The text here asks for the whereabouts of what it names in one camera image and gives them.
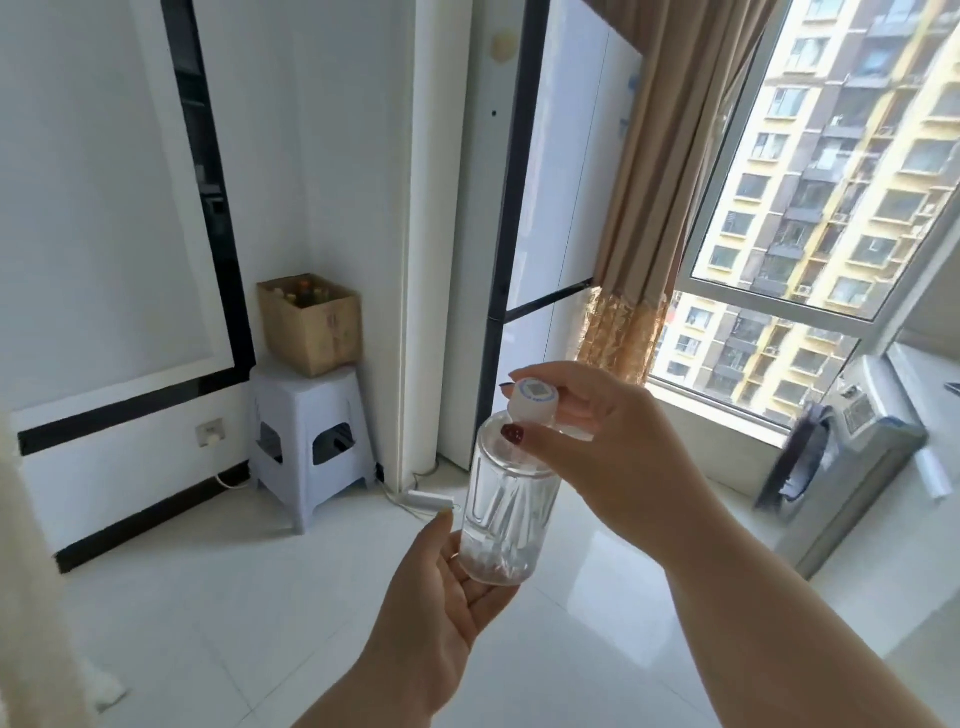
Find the person's right hand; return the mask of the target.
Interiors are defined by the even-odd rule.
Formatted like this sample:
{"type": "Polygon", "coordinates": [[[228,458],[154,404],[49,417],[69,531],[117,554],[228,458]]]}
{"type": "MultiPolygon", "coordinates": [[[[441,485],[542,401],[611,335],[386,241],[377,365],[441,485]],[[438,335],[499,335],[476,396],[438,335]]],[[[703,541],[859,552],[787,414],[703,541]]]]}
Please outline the person's right hand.
{"type": "Polygon", "coordinates": [[[527,378],[552,384],[559,397],[586,401],[599,421],[593,440],[571,437],[574,451],[563,459],[532,457],[570,484],[617,536],[663,567],[680,563],[690,550],[683,531],[710,526],[717,505],[653,394],[574,361],[515,370],[501,393],[509,397],[527,378]]]}

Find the person's left hand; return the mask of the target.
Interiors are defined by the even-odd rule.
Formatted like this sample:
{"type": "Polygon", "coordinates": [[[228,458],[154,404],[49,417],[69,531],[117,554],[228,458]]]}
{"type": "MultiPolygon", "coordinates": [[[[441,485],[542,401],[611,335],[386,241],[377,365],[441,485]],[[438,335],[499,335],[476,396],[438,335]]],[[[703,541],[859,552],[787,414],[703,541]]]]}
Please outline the person's left hand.
{"type": "Polygon", "coordinates": [[[393,674],[414,674],[447,700],[459,690],[479,636],[511,604],[518,586],[474,581],[459,561],[461,532],[449,571],[425,581],[411,573],[408,554],[390,581],[361,658],[389,665],[393,674]]]}

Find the white bottle cap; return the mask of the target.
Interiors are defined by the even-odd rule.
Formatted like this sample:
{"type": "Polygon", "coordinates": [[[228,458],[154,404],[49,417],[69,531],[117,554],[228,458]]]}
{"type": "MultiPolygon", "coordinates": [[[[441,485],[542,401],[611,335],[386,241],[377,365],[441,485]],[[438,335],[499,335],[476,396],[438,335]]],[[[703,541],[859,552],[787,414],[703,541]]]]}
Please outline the white bottle cap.
{"type": "Polygon", "coordinates": [[[507,412],[514,423],[532,423],[552,428],[559,408],[559,390],[534,377],[513,384],[507,412]]]}

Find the clear plastic bottle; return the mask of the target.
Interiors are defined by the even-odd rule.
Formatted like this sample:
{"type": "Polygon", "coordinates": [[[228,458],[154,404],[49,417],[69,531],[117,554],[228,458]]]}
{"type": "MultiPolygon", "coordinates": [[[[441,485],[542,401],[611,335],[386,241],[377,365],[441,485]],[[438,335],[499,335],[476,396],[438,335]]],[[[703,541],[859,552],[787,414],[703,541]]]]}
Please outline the clear plastic bottle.
{"type": "Polygon", "coordinates": [[[506,410],[480,427],[463,506],[459,561],[474,581],[518,586],[534,575],[561,488],[556,472],[501,434],[506,410]]]}

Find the person's right forearm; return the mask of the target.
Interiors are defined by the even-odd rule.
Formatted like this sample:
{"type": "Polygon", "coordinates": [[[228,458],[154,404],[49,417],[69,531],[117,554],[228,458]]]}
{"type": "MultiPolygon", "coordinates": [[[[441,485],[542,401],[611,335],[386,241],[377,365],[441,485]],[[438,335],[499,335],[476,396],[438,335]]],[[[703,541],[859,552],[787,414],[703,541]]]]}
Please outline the person's right forearm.
{"type": "Polygon", "coordinates": [[[705,481],[661,490],[662,565],[722,728],[946,728],[705,481]]]}

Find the person's left forearm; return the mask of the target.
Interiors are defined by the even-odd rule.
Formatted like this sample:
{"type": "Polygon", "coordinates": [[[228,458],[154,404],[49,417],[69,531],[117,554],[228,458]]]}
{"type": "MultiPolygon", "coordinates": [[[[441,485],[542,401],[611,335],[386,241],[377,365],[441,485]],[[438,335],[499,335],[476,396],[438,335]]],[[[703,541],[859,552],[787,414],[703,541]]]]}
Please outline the person's left forearm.
{"type": "Polygon", "coordinates": [[[361,658],[327,689],[292,728],[431,728],[449,703],[412,673],[361,658]]]}

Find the white plastic stool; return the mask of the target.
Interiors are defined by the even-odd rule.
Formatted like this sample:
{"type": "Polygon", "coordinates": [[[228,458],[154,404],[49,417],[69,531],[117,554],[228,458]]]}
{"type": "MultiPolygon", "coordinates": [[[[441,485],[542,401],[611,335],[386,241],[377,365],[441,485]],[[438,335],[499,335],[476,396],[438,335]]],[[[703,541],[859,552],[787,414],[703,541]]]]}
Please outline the white plastic stool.
{"type": "Polygon", "coordinates": [[[250,478],[269,491],[304,535],[315,510],[354,484],[378,482],[354,366],[306,378],[265,360],[249,376],[250,478]]]}

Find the white refrigerator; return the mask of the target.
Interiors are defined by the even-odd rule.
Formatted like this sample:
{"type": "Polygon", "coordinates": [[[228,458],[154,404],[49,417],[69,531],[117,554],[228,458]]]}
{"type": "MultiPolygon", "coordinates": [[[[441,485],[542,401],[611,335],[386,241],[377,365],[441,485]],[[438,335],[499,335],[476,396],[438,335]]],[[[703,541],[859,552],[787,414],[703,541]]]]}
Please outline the white refrigerator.
{"type": "Polygon", "coordinates": [[[642,63],[586,0],[472,0],[438,425],[465,471],[509,373],[574,357],[642,63]]]}

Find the brown cardboard box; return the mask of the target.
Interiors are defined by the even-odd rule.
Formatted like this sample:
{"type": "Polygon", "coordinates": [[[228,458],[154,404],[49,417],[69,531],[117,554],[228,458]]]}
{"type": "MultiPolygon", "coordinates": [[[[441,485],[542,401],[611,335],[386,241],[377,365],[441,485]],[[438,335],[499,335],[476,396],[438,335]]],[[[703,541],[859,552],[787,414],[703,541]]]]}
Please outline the brown cardboard box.
{"type": "Polygon", "coordinates": [[[256,285],[263,335],[270,354],[296,373],[316,379],[363,358],[361,297],[354,290],[316,273],[274,278],[256,285]],[[275,297],[275,286],[308,277],[331,290],[332,299],[300,309],[275,297]]]}

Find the beige curtain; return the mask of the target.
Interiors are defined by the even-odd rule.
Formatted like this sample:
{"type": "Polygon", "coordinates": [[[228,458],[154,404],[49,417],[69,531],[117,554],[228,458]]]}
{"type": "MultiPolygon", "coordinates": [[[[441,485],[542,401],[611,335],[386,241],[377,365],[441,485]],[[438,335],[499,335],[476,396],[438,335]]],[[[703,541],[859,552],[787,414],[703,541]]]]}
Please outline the beige curtain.
{"type": "Polygon", "coordinates": [[[641,55],[577,361],[643,384],[684,245],[777,0],[585,0],[641,55]]]}

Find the cluster of small bottles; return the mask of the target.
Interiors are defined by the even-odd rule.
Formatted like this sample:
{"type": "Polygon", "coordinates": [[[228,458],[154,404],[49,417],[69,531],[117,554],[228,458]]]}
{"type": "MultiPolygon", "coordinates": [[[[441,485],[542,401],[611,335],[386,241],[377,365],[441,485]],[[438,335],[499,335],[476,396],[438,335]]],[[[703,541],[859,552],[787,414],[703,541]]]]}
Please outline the cluster of small bottles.
{"type": "Polygon", "coordinates": [[[301,310],[324,305],[333,297],[330,288],[319,285],[308,276],[296,278],[286,286],[274,286],[270,292],[274,297],[301,310]]]}

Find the silver washing machine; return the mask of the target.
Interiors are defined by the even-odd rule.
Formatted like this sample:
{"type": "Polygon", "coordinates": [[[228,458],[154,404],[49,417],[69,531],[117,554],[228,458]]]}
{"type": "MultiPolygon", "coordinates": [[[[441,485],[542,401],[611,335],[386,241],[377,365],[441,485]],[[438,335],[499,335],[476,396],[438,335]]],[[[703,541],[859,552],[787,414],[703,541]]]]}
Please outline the silver washing machine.
{"type": "Polygon", "coordinates": [[[753,504],[783,524],[774,553],[810,580],[928,438],[887,356],[848,365],[803,404],[753,504]]]}

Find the white paper roll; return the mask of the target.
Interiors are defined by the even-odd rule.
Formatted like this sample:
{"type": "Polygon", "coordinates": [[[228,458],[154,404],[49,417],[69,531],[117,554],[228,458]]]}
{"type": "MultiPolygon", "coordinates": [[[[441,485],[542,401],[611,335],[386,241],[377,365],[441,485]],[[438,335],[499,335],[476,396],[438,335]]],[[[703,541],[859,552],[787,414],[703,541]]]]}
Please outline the white paper roll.
{"type": "Polygon", "coordinates": [[[930,500],[941,504],[954,493],[952,477],[931,446],[925,446],[914,454],[918,476],[930,500]]]}

